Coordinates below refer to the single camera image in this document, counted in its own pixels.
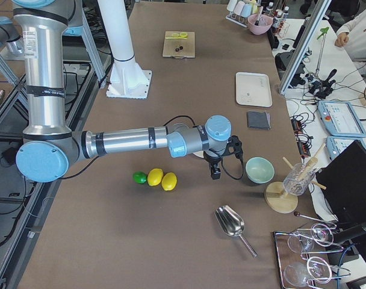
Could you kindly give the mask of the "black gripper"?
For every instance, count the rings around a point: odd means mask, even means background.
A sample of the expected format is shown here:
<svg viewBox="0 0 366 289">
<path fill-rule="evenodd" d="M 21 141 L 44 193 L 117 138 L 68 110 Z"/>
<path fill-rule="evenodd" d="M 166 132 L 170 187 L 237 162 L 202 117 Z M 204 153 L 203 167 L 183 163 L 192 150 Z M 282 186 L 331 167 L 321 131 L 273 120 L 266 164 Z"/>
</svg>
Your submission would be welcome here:
<svg viewBox="0 0 366 289">
<path fill-rule="evenodd" d="M 203 152 L 204 159 L 210 164 L 210 174 L 212 179 L 219 179 L 221 170 L 218 163 L 223 157 L 234 155 L 238 160 L 242 160 L 242 142 L 236 135 L 232 135 L 225 143 L 221 143 L 220 149 L 211 148 Z"/>
</svg>

